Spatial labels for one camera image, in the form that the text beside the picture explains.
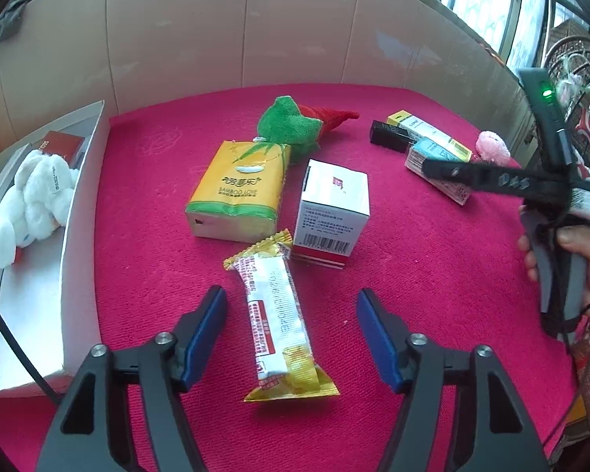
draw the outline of wall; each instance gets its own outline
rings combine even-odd
[[[428,3],[34,0],[0,43],[0,151],[99,99],[109,117],[307,81],[416,90],[513,143],[531,121],[515,78]]]

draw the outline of white teddy bear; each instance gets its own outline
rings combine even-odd
[[[65,227],[78,175],[61,156],[28,153],[0,202],[0,268],[13,264],[16,247]]]

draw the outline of pink plush toy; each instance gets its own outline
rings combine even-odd
[[[506,167],[511,159],[509,149],[502,138],[493,131],[483,131],[476,139],[476,151],[484,162],[494,162]]]

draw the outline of yellow tissue package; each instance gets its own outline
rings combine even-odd
[[[256,243],[277,230],[291,146],[225,141],[186,205],[195,236]]]
[[[246,401],[337,396],[337,386],[315,363],[299,299],[288,268],[288,230],[226,259],[245,284],[258,387]]]

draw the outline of small box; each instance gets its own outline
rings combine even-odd
[[[433,142],[453,154],[455,156],[454,160],[469,162],[472,158],[472,151],[465,145],[451,138],[433,125],[428,124],[428,122],[424,122],[422,119],[404,110],[387,117],[387,124],[396,125],[401,129],[405,129],[408,135],[415,141],[418,141],[422,137],[430,138]]]
[[[297,213],[293,257],[343,269],[368,219],[367,174],[310,160]]]
[[[275,234],[291,146],[225,141],[186,205],[195,236],[257,243]]]
[[[448,152],[439,144],[433,142],[431,139],[422,138],[417,144],[411,147],[411,149],[409,150],[409,154],[406,157],[406,162],[404,163],[404,165],[410,171],[416,173],[422,179],[425,179],[433,186],[438,188],[440,191],[444,192],[453,201],[463,206],[467,202],[468,197],[470,196],[469,189],[467,189],[467,187],[463,184],[447,183],[445,181],[432,181],[424,177],[424,175],[422,174],[422,164],[425,159],[454,162],[459,161],[459,158],[457,158],[454,154]]]
[[[369,143],[381,145],[393,151],[406,152],[406,148],[416,141],[408,136],[407,131],[401,127],[385,122],[373,121],[372,127],[369,129]]]
[[[82,136],[61,133],[60,131],[49,131],[44,138],[33,144],[44,154],[60,155],[70,168],[74,168],[79,159],[79,150],[85,139]]]

